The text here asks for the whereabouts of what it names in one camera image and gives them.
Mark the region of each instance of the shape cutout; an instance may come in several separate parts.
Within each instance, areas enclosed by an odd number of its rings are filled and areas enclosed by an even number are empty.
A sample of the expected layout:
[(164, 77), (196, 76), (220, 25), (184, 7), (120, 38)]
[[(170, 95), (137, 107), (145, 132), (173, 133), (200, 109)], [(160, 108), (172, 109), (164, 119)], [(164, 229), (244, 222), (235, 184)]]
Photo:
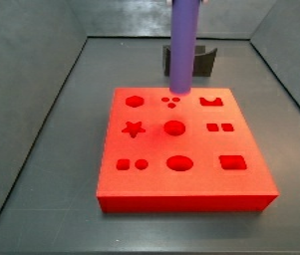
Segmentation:
[(132, 138), (136, 138), (140, 132), (146, 132), (142, 128), (142, 122), (133, 124), (132, 122), (126, 122), (128, 127), (122, 130), (122, 132), (128, 132)]
[(219, 131), (219, 125), (217, 124), (207, 124), (207, 128), (209, 131)]
[(176, 107), (176, 103), (169, 103), (166, 106), (173, 109)]
[(129, 170), (130, 169), (130, 160), (124, 158), (124, 159), (120, 159), (118, 162), (117, 162), (117, 170)]
[(180, 121), (169, 121), (164, 125), (164, 130), (173, 136), (182, 135), (185, 133), (185, 124)]
[(241, 155), (221, 155), (219, 157), (221, 168), (224, 170), (245, 170), (247, 163)]
[(145, 170), (148, 168), (148, 166), (149, 166), (149, 162), (145, 159), (138, 159), (136, 161), (136, 168), (138, 170)]
[(193, 161), (184, 155), (176, 155), (166, 160), (166, 166), (174, 171), (188, 171), (193, 167)]
[(145, 98), (140, 96), (132, 96), (126, 98), (126, 105), (132, 108), (138, 108), (145, 104)]
[(221, 98), (216, 98), (213, 101), (209, 101), (205, 98), (199, 98), (199, 101), (203, 107), (223, 107)]
[(235, 131), (232, 124), (221, 124), (221, 128), (224, 131)]

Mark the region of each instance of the small circular hole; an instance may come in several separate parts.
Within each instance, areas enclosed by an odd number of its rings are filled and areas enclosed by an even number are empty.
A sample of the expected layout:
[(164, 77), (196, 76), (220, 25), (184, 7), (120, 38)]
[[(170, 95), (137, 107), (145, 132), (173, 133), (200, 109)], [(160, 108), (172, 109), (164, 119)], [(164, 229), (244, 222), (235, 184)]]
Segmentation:
[(166, 106), (173, 109), (176, 107), (176, 104), (174, 103), (169, 103)]
[(138, 170), (144, 170), (146, 169), (149, 166), (149, 162), (145, 160), (145, 159), (138, 159), (137, 162), (136, 162), (136, 168)]

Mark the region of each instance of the purple rod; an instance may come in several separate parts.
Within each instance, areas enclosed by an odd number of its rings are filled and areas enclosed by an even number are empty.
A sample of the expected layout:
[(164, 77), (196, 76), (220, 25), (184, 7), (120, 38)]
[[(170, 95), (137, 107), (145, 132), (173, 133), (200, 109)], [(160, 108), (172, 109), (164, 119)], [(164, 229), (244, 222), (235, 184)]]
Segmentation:
[(188, 94), (192, 85), (200, 0), (173, 0), (170, 21), (169, 90)]

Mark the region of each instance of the red foam block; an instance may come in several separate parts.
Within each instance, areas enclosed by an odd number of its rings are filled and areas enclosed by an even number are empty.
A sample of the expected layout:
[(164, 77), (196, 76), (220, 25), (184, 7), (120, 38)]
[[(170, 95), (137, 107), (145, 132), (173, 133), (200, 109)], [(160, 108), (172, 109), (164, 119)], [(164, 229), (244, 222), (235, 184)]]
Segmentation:
[(105, 212), (260, 211), (279, 191), (229, 89), (116, 89)]

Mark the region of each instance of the black object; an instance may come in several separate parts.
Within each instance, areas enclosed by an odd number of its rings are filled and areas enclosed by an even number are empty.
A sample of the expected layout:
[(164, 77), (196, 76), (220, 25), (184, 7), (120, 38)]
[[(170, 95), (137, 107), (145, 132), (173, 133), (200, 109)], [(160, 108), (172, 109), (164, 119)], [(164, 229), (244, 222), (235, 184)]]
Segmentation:
[[(211, 77), (213, 62), (216, 59), (217, 48), (211, 52), (205, 52), (205, 46), (197, 45), (194, 49), (194, 66), (193, 66), (193, 76), (194, 77)], [(162, 47), (162, 64), (164, 64), (164, 74), (169, 76), (170, 67), (170, 45), (164, 45)]]

